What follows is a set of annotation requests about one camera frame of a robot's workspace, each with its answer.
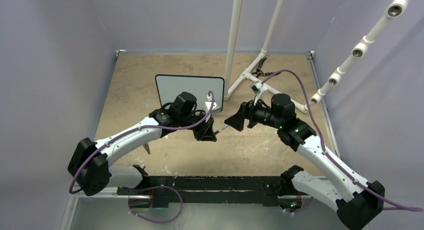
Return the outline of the white whiteboard marker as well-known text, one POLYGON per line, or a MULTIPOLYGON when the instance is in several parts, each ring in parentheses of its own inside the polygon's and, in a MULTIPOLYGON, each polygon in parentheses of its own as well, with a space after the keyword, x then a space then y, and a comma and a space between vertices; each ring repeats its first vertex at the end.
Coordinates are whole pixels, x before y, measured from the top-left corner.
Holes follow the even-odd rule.
POLYGON ((222 132, 223 130, 225 130, 226 128, 228 128, 229 127, 229 125, 224 125, 222 128, 220 128, 219 130, 218 130, 218 132, 222 132))

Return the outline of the black-framed small whiteboard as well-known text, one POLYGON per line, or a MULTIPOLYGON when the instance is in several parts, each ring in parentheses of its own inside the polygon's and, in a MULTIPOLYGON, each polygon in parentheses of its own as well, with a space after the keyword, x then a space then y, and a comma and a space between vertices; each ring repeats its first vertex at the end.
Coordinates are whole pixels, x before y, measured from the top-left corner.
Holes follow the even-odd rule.
POLYGON ((215 99, 212 114, 223 111, 225 80, 222 77, 157 74, 155 83, 161 105, 173 102, 182 92, 188 92, 196 97, 197 109, 208 111, 208 92, 212 91, 215 99))

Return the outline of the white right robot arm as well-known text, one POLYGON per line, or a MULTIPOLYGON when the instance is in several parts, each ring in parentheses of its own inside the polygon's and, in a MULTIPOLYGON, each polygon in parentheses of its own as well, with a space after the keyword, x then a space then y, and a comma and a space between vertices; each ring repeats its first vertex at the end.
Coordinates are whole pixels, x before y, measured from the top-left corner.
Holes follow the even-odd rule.
POLYGON ((356 173, 321 143, 321 137, 296 115, 295 105, 287 94, 275 94, 270 106, 262 100, 243 102, 236 114, 225 124, 242 131, 245 120, 248 128, 256 124, 277 129, 280 140, 313 163, 326 177, 313 177, 299 166, 285 171, 281 188, 288 194, 296 190, 306 193, 334 210, 339 220, 350 230, 364 229, 381 211, 385 188, 356 173))

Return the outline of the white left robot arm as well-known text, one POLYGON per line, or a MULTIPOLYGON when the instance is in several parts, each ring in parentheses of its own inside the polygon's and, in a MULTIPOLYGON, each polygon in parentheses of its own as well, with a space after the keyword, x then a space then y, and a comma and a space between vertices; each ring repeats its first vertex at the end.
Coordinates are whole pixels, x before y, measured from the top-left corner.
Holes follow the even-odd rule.
POLYGON ((170 133, 191 130, 197 141, 215 142, 212 113, 216 102, 212 91, 207 93, 207 99, 204 109, 196 109, 196 97, 182 92, 173 102, 166 103, 115 135, 97 141, 80 140, 67 167, 72 176, 69 193, 82 191, 87 196, 99 193, 110 182, 111 167, 117 160, 170 133))

